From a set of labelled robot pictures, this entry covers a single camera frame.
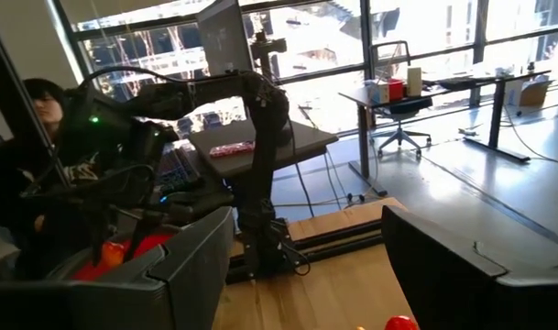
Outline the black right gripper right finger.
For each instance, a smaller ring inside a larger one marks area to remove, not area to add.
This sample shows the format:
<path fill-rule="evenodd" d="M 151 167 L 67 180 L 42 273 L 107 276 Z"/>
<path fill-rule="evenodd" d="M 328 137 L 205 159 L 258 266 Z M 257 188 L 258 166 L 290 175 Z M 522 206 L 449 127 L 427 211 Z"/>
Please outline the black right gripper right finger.
<path fill-rule="evenodd" d="M 394 206 L 389 263 L 422 329 L 558 329 L 558 255 L 475 239 Z"/>

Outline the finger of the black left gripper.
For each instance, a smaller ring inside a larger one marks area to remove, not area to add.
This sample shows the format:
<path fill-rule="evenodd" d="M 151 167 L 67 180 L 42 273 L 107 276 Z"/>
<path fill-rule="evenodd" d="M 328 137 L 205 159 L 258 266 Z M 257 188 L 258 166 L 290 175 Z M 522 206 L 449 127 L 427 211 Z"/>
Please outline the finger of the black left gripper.
<path fill-rule="evenodd" d="M 90 220 L 92 264 L 97 266 L 102 257 L 102 247 L 108 229 L 108 218 L 104 213 L 95 213 Z"/>
<path fill-rule="evenodd" d="M 166 241 L 166 237 L 162 234 L 156 234 L 162 228 L 162 222 L 165 218 L 164 214 L 143 214 L 141 219 L 137 221 L 130 244 L 124 255 L 123 262 L 127 263 L 132 260 L 137 249 L 148 241 L 152 247 L 156 247 Z"/>

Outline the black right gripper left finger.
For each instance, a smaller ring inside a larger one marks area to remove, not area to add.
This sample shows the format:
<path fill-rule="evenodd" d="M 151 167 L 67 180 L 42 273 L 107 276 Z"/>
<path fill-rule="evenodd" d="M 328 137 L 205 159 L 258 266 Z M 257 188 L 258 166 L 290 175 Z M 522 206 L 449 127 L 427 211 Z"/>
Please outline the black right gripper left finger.
<path fill-rule="evenodd" d="M 229 269 L 234 217 L 224 206 L 91 277 L 85 249 L 43 280 L 0 282 L 0 329 L 209 329 Z"/>

